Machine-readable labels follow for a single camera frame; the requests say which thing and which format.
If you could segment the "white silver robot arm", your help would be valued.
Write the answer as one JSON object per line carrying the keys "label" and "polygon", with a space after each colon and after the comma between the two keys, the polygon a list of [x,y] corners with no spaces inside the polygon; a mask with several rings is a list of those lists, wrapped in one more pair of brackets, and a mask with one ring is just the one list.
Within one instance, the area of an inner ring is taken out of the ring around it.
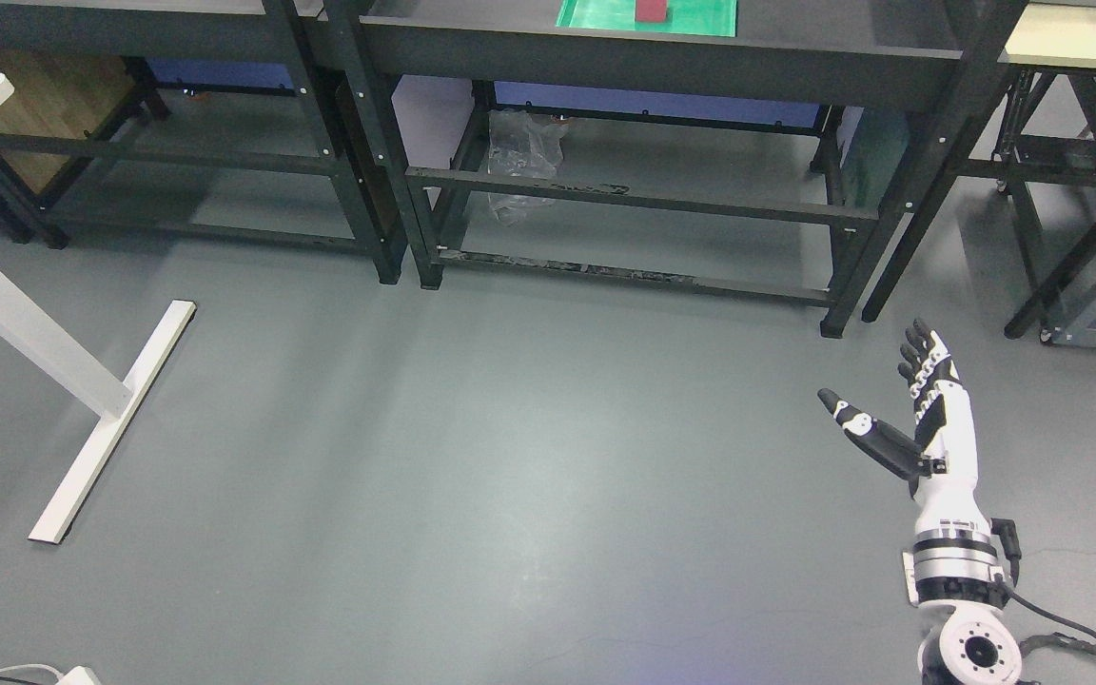
{"label": "white silver robot arm", "polygon": [[1018,684],[1021,647],[1002,621],[1005,569],[987,535],[925,532],[901,557],[907,598],[922,620],[922,684]]}

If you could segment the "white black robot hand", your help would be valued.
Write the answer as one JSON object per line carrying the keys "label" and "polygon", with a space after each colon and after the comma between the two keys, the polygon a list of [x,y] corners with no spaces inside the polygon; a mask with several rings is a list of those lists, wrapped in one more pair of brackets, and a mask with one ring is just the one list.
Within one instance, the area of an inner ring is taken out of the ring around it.
{"label": "white black robot hand", "polygon": [[990,524],[975,501],[979,469],[969,391],[938,331],[917,318],[905,330],[897,372],[907,383],[916,421],[906,435],[822,387],[818,399],[844,437],[907,482],[920,506],[914,533],[943,528],[987,535]]}

